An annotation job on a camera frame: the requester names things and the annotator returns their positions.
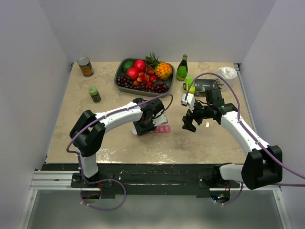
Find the pink weekly pill organizer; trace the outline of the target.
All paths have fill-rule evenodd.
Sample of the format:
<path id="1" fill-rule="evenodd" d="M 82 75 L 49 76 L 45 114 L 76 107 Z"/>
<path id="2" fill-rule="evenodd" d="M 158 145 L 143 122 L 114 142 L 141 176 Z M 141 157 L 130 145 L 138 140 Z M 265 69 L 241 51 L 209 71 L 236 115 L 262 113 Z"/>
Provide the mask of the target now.
<path id="1" fill-rule="evenodd" d="M 158 125 L 154 133 L 169 133 L 170 126 L 169 125 Z"/>

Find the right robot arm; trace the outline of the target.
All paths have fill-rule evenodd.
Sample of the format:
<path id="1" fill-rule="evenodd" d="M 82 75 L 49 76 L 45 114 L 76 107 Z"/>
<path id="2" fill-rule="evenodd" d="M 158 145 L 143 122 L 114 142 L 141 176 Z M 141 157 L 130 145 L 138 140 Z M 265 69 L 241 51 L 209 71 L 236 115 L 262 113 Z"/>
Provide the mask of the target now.
<path id="1" fill-rule="evenodd" d="M 213 184 L 224 187 L 232 180 L 242 182 L 253 190 L 282 181 L 283 169 L 276 162 L 282 161 L 281 148 L 269 145 L 244 123 L 238 109 L 232 103 L 225 103 L 219 89 L 209 90 L 205 95 L 207 103 L 202 105 L 193 94 L 183 94 L 181 104 L 188 107 L 183 117 L 183 129 L 195 132 L 193 121 L 200 125 L 204 119 L 213 119 L 231 134 L 246 153 L 242 165 L 229 163 L 216 166 Z"/>

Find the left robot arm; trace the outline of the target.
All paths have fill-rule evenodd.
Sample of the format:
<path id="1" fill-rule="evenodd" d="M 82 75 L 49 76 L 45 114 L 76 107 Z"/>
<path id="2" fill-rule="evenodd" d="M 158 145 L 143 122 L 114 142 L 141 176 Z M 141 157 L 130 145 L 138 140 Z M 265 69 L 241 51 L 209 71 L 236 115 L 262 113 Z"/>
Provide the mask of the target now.
<path id="1" fill-rule="evenodd" d="M 137 136 L 154 132 L 158 125 L 168 123 L 164 113 L 164 105 L 158 98 L 136 98 L 125 106 L 103 113 L 83 112 L 70 131 L 72 144 L 77 148 L 81 162 L 82 182 L 88 187 L 98 184 L 96 153 L 106 133 L 127 123 L 133 123 L 132 131 Z"/>

